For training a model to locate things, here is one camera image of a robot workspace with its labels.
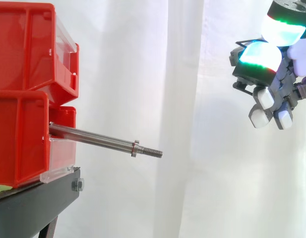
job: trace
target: green light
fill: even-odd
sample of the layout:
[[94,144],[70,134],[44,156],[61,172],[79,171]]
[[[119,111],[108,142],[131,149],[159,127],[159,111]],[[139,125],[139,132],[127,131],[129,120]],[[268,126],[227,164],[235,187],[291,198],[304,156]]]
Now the green light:
[[270,43],[257,41],[245,49],[240,61],[260,65],[276,72],[282,61],[282,53]]
[[291,46],[302,37],[305,30],[304,26],[290,25],[266,16],[262,36],[266,41],[276,46]]

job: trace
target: metal rod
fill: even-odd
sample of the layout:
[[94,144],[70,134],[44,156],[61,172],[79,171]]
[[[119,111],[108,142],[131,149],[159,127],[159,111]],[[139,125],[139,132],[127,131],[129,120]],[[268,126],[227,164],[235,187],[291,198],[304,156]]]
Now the metal rod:
[[137,154],[144,154],[157,158],[161,158],[163,156],[162,151],[140,146],[139,141],[137,140],[131,142],[116,139],[105,135],[99,135],[83,130],[78,130],[68,126],[57,125],[53,122],[49,124],[49,133],[64,139],[79,141],[91,145],[101,146],[104,148],[129,153],[132,157],[136,157]]

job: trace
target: red plastic bin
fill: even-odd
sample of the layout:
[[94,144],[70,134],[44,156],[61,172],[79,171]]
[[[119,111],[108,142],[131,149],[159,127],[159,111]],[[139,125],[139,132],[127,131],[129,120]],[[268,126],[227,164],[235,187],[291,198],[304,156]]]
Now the red plastic bin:
[[79,46],[49,3],[0,2],[0,90],[39,90],[60,106],[78,97]]
[[50,108],[44,92],[0,91],[0,185],[19,187],[49,170],[49,122],[75,127],[75,108]]

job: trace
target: robot finger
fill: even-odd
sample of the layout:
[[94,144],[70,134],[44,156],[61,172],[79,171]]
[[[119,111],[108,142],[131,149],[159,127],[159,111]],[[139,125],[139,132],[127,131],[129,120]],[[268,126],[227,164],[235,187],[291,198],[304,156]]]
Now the robot finger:
[[273,118],[273,113],[267,109],[263,110],[261,106],[255,104],[251,109],[248,117],[255,128],[262,128],[266,126]]
[[275,103],[274,94],[267,87],[256,87],[253,91],[253,98],[263,110],[271,108]]
[[274,112],[276,124],[280,130],[286,130],[293,125],[293,114],[290,104],[286,101],[283,102],[280,109]]

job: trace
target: white curtain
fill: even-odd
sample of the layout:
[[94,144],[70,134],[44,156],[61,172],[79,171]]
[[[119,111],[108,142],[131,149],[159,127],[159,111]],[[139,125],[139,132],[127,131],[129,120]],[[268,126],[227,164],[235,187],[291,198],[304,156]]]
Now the white curtain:
[[232,88],[234,42],[260,37],[272,0],[205,0],[180,238],[306,238],[306,100],[294,126],[254,129]]
[[80,45],[77,127],[164,151],[79,144],[85,190],[55,238],[306,238],[306,102],[255,130],[232,88],[230,50],[272,0],[50,2]]

